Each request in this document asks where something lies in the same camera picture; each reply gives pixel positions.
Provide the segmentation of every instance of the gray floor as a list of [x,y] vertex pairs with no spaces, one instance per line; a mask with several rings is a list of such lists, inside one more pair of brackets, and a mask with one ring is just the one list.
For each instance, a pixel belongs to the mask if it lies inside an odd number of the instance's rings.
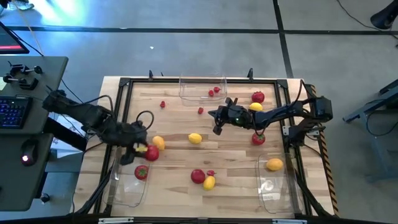
[[[370,25],[369,17],[391,0],[341,0],[352,15]],[[163,27],[276,29],[271,0],[36,0],[36,11],[24,12],[32,26]],[[367,30],[350,19],[333,0],[279,0],[285,29]],[[15,11],[1,21],[25,26]],[[35,45],[29,32],[17,32]],[[250,67],[256,77],[286,77],[277,34],[155,34],[36,32],[45,55],[65,55],[70,62],[65,81],[82,99],[98,96],[105,75],[165,76],[214,71],[243,77]],[[385,35],[287,35],[295,78],[304,78],[333,102],[334,120],[326,124],[331,166],[342,217],[397,223],[398,180],[375,184],[377,172],[368,136],[358,122],[341,118],[397,78],[397,42]],[[378,126],[380,132],[394,122]],[[53,161],[46,182],[59,195],[52,204],[34,202],[23,213],[0,213],[0,219],[66,214],[79,164],[76,158]],[[71,162],[74,168],[67,166]],[[56,187],[59,182],[62,188]]]

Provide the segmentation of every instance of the lemon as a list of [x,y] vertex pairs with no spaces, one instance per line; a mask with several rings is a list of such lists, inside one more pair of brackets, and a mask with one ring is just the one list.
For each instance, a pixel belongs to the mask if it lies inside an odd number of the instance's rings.
[[283,166],[284,166],[284,163],[280,159],[276,159],[276,158],[268,160],[268,162],[266,164],[266,167],[272,171],[280,170],[281,168],[283,168]]
[[208,177],[206,177],[206,179],[203,183],[203,188],[205,190],[211,190],[211,189],[213,189],[215,184],[216,184],[216,179],[213,176],[208,176]]
[[192,133],[192,134],[188,135],[188,139],[189,139],[190,143],[192,143],[192,144],[201,143],[201,136],[200,136],[200,134],[197,134],[197,133]]
[[262,111],[262,106],[259,103],[252,103],[250,104],[249,109],[255,111]]
[[163,151],[165,149],[164,139],[160,136],[155,136],[152,138],[152,142],[154,145],[160,150]]

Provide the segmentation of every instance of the clear plastic container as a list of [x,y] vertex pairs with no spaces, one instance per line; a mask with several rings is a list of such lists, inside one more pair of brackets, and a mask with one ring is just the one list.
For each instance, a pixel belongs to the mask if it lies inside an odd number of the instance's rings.
[[144,158],[136,157],[133,163],[122,166],[120,165],[122,151],[121,147],[116,149],[114,165],[104,190],[103,201],[109,205],[136,207],[144,201],[147,181],[138,180],[134,171],[137,166],[145,165],[150,172],[150,163]]
[[[213,91],[213,96],[209,95],[210,90]],[[209,78],[181,74],[178,94],[184,106],[218,106],[227,97],[226,78],[219,73],[211,74]]]
[[[278,158],[284,163],[284,167],[278,171],[266,168],[268,160]],[[288,175],[285,154],[281,152],[270,152],[261,154],[256,162],[257,188],[259,202],[269,213],[297,213],[303,208],[299,194],[299,187],[295,176]],[[295,188],[292,194],[295,199],[291,200],[289,184]]]

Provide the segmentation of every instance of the blue backlit keyboard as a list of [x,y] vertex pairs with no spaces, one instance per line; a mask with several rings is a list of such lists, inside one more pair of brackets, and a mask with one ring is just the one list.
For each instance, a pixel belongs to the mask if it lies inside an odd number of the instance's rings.
[[0,128],[22,129],[31,104],[31,97],[0,96]]

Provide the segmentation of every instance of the wooden table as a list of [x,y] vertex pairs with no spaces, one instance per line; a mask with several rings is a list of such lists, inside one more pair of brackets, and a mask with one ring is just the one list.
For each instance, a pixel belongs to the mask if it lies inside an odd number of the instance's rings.
[[[120,78],[104,77],[100,95],[109,95],[115,101]],[[288,79],[287,83],[290,100],[294,101],[300,80]],[[140,111],[151,110],[155,115],[155,122],[148,130],[147,140],[151,142],[153,136],[162,136],[166,142],[166,150],[160,153],[159,160],[151,164],[142,202],[135,208],[114,205],[111,215],[114,217],[292,217],[292,213],[271,214],[260,206],[254,171],[258,155],[264,152],[284,151],[279,123],[272,123],[266,129],[267,140],[261,146],[251,145],[252,131],[231,125],[225,125],[223,133],[217,136],[212,131],[213,118],[206,113],[199,115],[197,106],[183,106],[178,91],[178,83],[134,84],[127,121],[133,122]],[[276,107],[272,85],[228,84],[228,96],[238,97],[238,104],[245,107],[250,104],[250,96],[255,91],[262,91],[266,96],[262,104],[264,110]],[[126,99],[126,91],[123,93],[119,118],[122,116]],[[303,89],[300,99],[306,98],[307,94]],[[159,106],[162,100],[167,104],[164,109]],[[100,100],[98,104],[109,108],[107,100]],[[216,106],[205,107],[205,111],[214,109]],[[143,116],[142,120],[144,124],[148,124],[150,116]],[[296,118],[295,122],[298,123],[300,120],[301,118]],[[201,134],[203,142],[199,145],[190,144],[187,137],[190,133]],[[318,151],[319,146],[322,146],[323,159],[307,147],[301,147],[300,150],[307,185],[325,210],[338,215],[322,132],[320,139],[319,143],[310,139],[306,139],[305,142]],[[92,139],[88,147],[97,143],[98,139]],[[84,156],[74,197],[76,209],[86,202],[98,185],[105,147],[105,145],[96,147]],[[124,168],[123,174],[133,178],[134,167]],[[201,185],[194,184],[190,180],[193,169],[213,169],[216,172],[216,187],[211,191],[204,191]]]

